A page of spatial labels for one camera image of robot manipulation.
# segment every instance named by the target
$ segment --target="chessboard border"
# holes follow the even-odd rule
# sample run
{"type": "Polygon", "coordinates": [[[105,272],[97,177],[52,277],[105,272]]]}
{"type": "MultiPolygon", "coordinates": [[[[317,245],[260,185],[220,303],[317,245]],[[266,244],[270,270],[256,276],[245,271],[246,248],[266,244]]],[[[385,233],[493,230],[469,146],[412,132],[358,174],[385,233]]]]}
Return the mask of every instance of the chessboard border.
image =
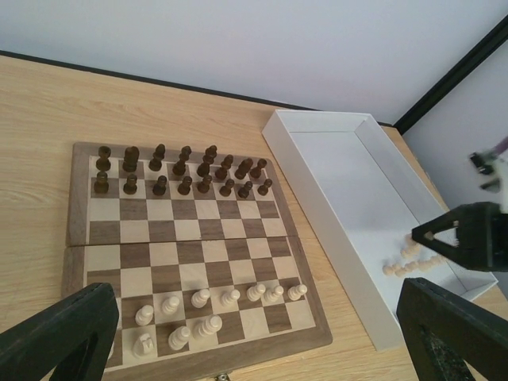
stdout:
{"type": "MultiPolygon", "coordinates": [[[[302,243],[298,237],[288,237],[288,240],[302,283],[308,287],[306,298],[314,317],[315,327],[260,340],[231,344],[223,348],[188,354],[183,357],[108,371],[104,373],[102,379],[106,381],[123,379],[162,381],[168,379],[168,377],[188,380],[201,379],[331,344],[333,337],[302,243]]],[[[84,252],[84,246],[65,250],[62,298],[83,288],[85,276],[84,252]]]]}
{"type": "MultiPolygon", "coordinates": [[[[66,246],[88,246],[87,244],[87,208],[88,208],[88,180],[89,180],[89,160],[90,156],[98,154],[99,143],[77,142],[72,148],[72,164],[71,164],[71,185],[69,190],[69,207],[67,212],[67,237],[66,246]]],[[[111,156],[122,158],[126,145],[108,144],[111,148],[111,156]]],[[[140,159],[150,160],[152,158],[154,148],[138,147],[140,149],[140,159]]],[[[178,160],[180,150],[166,148],[164,162],[175,162],[178,160]]],[[[188,163],[201,163],[203,152],[192,152],[188,163]]],[[[220,163],[226,154],[217,154],[215,163],[220,163]]],[[[243,159],[251,157],[254,163],[259,158],[252,156],[234,156],[233,166],[237,166],[243,159]]],[[[271,189],[273,191],[275,201],[279,207],[280,217],[286,228],[289,237],[297,236],[298,232],[294,225],[293,218],[289,211],[283,190],[280,186],[279,179],[275,172],[275,167],[271,160],[267,159],[265,167],[267,177],[273,181],[271,189]]]]}

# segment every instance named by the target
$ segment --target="white box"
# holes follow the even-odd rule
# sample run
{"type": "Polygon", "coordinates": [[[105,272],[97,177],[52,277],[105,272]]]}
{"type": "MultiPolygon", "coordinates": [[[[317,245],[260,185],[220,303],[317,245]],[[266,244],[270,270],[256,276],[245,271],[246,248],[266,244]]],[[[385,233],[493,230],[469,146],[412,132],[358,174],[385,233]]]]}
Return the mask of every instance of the white box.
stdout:
{"type": "MultiPolygon", "coordinates": [[[[407,263],[404,236],[443,208],[370,114],[277,110],[263,135],[375,348],[399,346],[403,278],[385,276],[382,267],[407,263]]],[[[455,235],[438,238],[452,242],[455,235]]],[[[434,254],[423,248],[420,258],[434,254]]],[[[467,300],[497,283],[490,272],[453,262],[408,276],[467,300]]]]}

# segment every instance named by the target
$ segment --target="wooden chessboard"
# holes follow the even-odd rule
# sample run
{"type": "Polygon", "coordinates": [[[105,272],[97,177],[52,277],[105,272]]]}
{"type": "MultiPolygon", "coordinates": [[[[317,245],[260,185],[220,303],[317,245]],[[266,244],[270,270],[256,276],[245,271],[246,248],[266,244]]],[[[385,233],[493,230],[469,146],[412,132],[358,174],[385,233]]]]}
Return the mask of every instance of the wooden chessboard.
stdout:
{"type": "MultiPolygon", "coordinates": [[[[104,379],[197,379],[242,368],[265,360],[288,356],[331,343],[332,336],[310,274],[305,253],[273,164],[268,162],[260,179],[238,180],[233,176],[244,157],[236,157],[230,177],[235,192],[225,198],[218,193],[225,181],[214,178],[206,194],[196,190],[202,153],[191,154],[187,173],[194,180],[188,196],[176,191],[181,177],[172,174],[179,150],[167,150],[158,172],[148,169],[153,149],[140,148],[138,191],[123,192],[126,174],[121,169],[125,147],[110,146],[110,190],[93,191],[95,161],[100,144],[77,143],[74,147],[67,245],[63,269],[63,296],[87,284],[111,283],[120,319],[114,353],[104,379]],[[152,193],[159,175],[168,177],[164,196],[152,193]],[[257,187],[266,179],[273,185],[266,196],[257,187]],[[247,199],[237,196],[245,181],[254,182],[247,199]],[[263,283],[281,285],[284,296],[276,302],[250,302],[246,290],[263,283]],[[287,290],[300,283],[308,293],[298,301],[287,290]],[[191,305],[191,295],[208,288],[205,307],[191,305]],[[220,296],[233,288],[241,298],[224,307],[220,296]],[[162,314],[160,305],[177,296],[176,314],[162,314]],[[134,321],[144,305],[155,310],[152,323],[140,327],[134,321]],[[176,328],[193,328],[204,317],[217,314],[222,329],[211,337],[192,338],[180,351],[170,349],[167,338],[176,328]],[[149,333],[154,352],[146,358],[133,356],[134,341],[149,333]]],[[[224,155],[218,155],[219,164],[224,155]]],[[[212,166],[210,174],[218,166],[212,166]]]]}

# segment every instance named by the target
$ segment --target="white wall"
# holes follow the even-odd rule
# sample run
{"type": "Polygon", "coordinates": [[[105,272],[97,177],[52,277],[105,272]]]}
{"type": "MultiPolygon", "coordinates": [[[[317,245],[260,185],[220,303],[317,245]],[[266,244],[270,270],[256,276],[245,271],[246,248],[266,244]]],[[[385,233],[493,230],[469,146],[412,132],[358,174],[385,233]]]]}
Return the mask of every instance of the white wall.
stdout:
{"type": "Polygon", "coordinates": [[[506,0],[0,0],[0,49],[395,123],[506,0]]]}

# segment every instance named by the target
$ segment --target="wooden table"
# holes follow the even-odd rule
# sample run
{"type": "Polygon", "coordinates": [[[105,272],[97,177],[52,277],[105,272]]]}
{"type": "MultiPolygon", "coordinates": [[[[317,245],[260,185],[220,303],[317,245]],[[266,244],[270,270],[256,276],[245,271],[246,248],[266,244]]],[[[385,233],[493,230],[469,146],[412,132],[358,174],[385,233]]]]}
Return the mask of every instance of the wooden table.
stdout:
{"type": "MultiPolygon", "coordinates": [[[[0,57],[0,332],[60,298],[76,141],[273,159],[261,129],[274,106],[0,57]]],[[[395,129],[385,128],[427,186],[395,129]]],[[[276,168],[333,333],[327,347],[235,371],[234,380],[416,379],[406,348],[376,352],[309,222],[276,168]]],[[[508,318],[497,287],[478,299],[508,318]]]]}

